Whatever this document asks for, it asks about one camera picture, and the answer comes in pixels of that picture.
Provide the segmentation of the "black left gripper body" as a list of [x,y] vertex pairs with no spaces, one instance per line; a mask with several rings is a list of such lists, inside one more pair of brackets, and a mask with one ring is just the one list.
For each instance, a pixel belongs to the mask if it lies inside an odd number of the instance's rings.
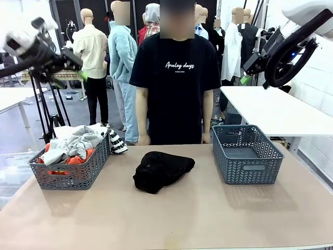
[[57,54],[54,43],[34,43],[28,54],[32,59],[28,67],[31,77],[50,79],[55,73],[68,69],[68,52]]

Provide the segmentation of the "person's right hand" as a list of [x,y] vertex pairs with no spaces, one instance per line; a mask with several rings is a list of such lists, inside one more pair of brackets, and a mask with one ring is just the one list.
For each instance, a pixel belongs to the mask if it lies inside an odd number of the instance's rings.
[[139,146],[147,146],[151,144],[151,140],[148,134],[140,134],[138,136],[138,145]]

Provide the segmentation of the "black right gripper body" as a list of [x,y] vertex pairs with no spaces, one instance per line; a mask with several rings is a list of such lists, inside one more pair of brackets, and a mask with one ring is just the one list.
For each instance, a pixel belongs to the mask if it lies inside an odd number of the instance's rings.
[[258,65],[262,66],[268,60],[275,47],[284,40],[281,28],[269,28],[260,32]]

